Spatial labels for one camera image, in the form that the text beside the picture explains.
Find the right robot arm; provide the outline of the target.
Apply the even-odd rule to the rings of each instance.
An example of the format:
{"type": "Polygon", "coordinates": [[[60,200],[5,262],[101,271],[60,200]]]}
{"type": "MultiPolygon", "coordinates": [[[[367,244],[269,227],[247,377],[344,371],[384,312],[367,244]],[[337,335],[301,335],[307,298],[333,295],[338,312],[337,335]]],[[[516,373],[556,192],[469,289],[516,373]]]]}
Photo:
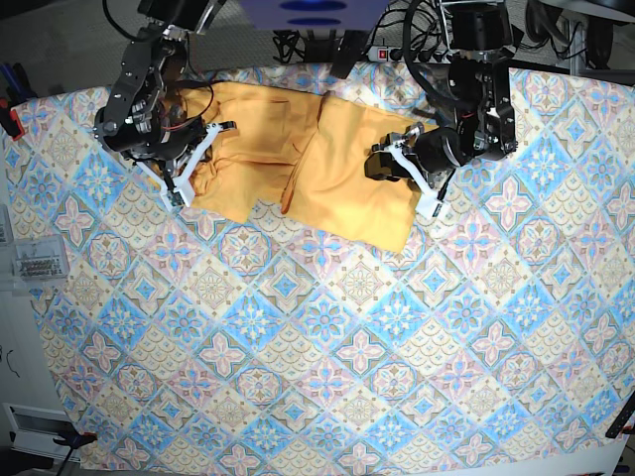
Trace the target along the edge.
{"type": "Polygon", "coordinates": [[[121,72],[106,105],[95,115],[93,132],[103,148],[133,162],[160,187],[168,209],[190,207],[191,176],[216,137],[235,129],[232,121],[208,123],[166,104],[169,92],[211,89],[210,82],[184,80],[190,62],[190,36],[202,34],[223,7],[221,1],[142,1],[147,26],[135,35],[112,16],[109,24],[129,42],[121,72]]]}

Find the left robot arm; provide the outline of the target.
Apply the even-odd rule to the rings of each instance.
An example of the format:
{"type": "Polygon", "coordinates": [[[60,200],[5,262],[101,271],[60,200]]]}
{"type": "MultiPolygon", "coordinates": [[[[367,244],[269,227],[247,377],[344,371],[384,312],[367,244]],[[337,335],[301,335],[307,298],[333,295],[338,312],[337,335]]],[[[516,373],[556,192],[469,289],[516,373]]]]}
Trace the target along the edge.
{"type": "Polygon", "coordinates": [[[442,93],[427,80],[415,61],[412,40],[418,2],[406,9],[402,58],[408,72],[438,112],[438,128],[423,124],[390,133],[372,146],[364,164],[368,178],[412,182],[420,192],[416,212],[428,219],[442,211],[447,191],[437,177],[451,179],[474,159],[500,161],[517,149],[515,111],[511,105],[508,59],[514,34],[502,1],[438,1],[433,28],[444,37],[448,58],[442,93]]]}

